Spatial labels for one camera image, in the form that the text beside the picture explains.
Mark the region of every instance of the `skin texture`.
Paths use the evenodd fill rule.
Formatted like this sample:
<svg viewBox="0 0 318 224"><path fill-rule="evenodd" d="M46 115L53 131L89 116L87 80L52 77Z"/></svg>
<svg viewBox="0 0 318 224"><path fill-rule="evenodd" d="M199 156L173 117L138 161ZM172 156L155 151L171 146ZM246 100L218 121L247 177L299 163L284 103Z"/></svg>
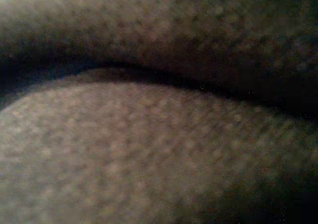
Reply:
<svg viewBox="0 0 318 224"><path fill-rule="evenodd" d="M318 178L314 6L1 1L0 223L304 219ZM85 59L103 68L67 75Z"/></svg>

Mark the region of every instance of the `bumpy skin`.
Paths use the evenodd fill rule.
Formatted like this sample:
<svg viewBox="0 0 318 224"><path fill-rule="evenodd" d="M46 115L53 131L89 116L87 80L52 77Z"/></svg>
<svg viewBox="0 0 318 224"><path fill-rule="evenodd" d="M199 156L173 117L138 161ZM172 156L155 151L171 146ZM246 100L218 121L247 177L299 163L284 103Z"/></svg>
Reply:
<svg viewBox="0 0 318 224"><path fill-rule="evenodd" d="M315 111L314 7L2 1L1 75L115 60ZM14 79L24 97L1 91L0 223L274 223L302 217L298 205L317 194L316 120L129 68Z"/></svg>

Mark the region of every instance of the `skin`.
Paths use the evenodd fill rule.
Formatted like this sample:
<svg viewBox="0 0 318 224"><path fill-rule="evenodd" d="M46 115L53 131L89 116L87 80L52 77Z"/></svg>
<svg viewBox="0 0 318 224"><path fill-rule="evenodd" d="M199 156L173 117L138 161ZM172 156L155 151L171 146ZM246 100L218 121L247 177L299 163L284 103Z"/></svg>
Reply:
<svg viewBox="0 0 318 224"><path fill-rule="evenodd" d="M304 218L318 178L315 2L267 1L1 1L1 223ZM103 68L34 82L74 58Z"/></svg>

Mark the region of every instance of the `skin crease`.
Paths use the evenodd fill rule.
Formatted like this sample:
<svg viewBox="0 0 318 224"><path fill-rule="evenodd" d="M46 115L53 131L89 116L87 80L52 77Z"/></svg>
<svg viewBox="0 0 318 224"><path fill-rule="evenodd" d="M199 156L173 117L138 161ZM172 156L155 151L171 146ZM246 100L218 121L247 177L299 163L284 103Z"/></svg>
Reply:
<svg viewBox="0 0 318 224"><path fill-rule="evenodd" d="M314 4L1 1L0 222L313 216ZM77 67L74 58L103 68L45 79L54 67ZM282 110L247 102L247 94Z"/></svg>

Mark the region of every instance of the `skin fold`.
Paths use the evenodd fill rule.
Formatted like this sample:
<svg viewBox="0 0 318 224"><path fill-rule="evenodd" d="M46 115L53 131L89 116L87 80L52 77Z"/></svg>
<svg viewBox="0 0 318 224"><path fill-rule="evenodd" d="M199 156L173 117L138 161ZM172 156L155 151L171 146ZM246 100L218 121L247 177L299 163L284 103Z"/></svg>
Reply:
<svg viewBox="0 0 318 224"><path fill-rule="evenodd" d="M316 5L0 1L0 222L314 215Z"/></svg>

